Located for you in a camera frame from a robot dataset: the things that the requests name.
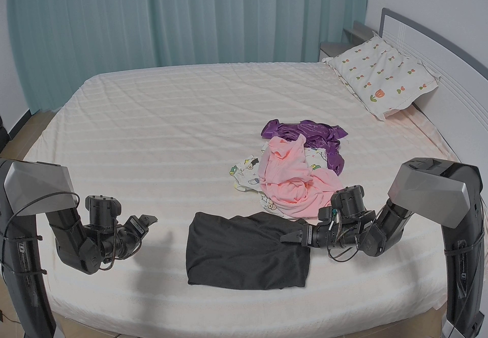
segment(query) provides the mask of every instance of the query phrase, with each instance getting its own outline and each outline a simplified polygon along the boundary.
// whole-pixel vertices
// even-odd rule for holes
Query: white headboard
[[[411,19],[383,9],[380,36],[441,75],[439,87],[415,105],[437,127],[463,163],[480,169],[488,198],[488,68]]]

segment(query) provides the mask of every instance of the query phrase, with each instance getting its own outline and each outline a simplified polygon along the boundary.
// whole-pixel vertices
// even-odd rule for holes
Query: white bed sheet
[[[235,291],[187,284],[195,212],[227,218],[261,210],[233,188],[229,168],[258,152],[270,119],[340,125],[344,185],[362,184],[379,210],[399,165],[453,158],[412,107],[377,121],[322,63],[218,64],[107,73],[89,79],[57,113],[26,160],[69,168],[75,191],[109,195],[159,222],[142,249],[109,272],[63,265],[38,218],[52,309],[87,325],[141,337],[333,337],[438,308],[447,299],[440,226],[418,215],[379,258],[336,263],[312,250],[305,288]],[[87,212],[79,208],[84,223]]]

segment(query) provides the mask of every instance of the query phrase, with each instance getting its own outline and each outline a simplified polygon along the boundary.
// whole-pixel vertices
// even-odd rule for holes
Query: white pillow
[[[402,55],[378,36],[324,60],[381,121],[437,87],[434,76],[419,61]]]

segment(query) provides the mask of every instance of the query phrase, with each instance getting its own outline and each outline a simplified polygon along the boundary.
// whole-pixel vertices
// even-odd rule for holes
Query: clothing
[[[342,172],[344,159],[339,154],[339,139],[347,136],[347,132],[338,125],[331,127],[310,120],[303,120],[299,124],[282,124],[275,119],[269,121],[261,132],[264,139],[278,136],[287,141],[295,141],[300,134],[307,139],[304,145],[306,148],[325,148],[330,170],[337,175]]]
[[[265,195],[280,211],[293,218],[317,217],[319,208],[329,205],[334,192],[344,188],[332,170],[308,167],[305,141],[302,134],[291,142],[273,137],[258,169]]]
[[[261,207],[263,207],[266,212],[276,214],[285,219],[293,219],[291,216],[288,216],[280,211],[276,207],[275,203],[267,195],[265,195],[261,189],[258,176],[258,163],[267,147],[268,142],[266,141],[261,148],[261,153],[259,156],[251,155],[243,161],[235,164],[230,169],[229,174],[235,178],[236,182],[234,183],[234,187],[237,190],[241,192],[254,190],[258,193]],[[304,151],[307,165],[312,170],[327,168],[327,152],[324,148],[305,148]]]
[[[280,242],[281,235],[305,223],[265,212],[231,219],[196,213],[186,243],[188,284],[229,289],[305,286],[310,249]]]

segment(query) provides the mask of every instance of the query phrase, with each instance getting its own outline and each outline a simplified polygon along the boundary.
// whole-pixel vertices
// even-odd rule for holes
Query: curtain fold
[[[317,61],[367,0],[7,0],[32,112],[98,74],[168,65]]]

